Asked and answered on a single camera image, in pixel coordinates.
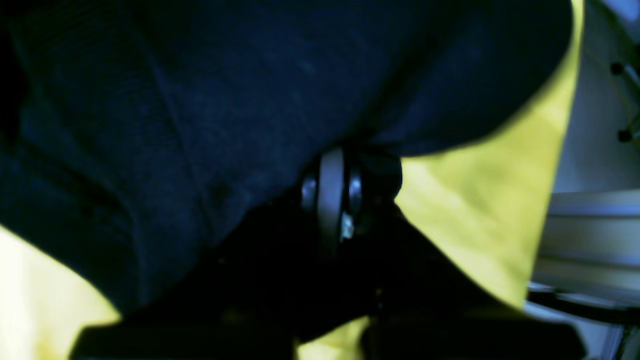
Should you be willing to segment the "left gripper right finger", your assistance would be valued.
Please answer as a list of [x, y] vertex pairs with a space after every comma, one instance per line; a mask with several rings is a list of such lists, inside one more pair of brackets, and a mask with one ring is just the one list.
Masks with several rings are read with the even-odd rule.
[[365, 360], [582, 360], [571, 325], [537, 320], [464, 275], [394, 203], [400, 160], [347, 157], [347, 205], [355, 233], [342, 255], [358, 274], [369, 324]]

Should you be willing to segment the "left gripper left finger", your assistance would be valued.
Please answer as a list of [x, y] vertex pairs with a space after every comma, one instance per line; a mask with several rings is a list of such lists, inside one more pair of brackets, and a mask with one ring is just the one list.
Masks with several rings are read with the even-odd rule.
[[121, 323], [83, 330], [71, 359], [294, 359], [293, 313], [345, 239], [345, 193], [346, 154], [334, 148], [169, 294]]

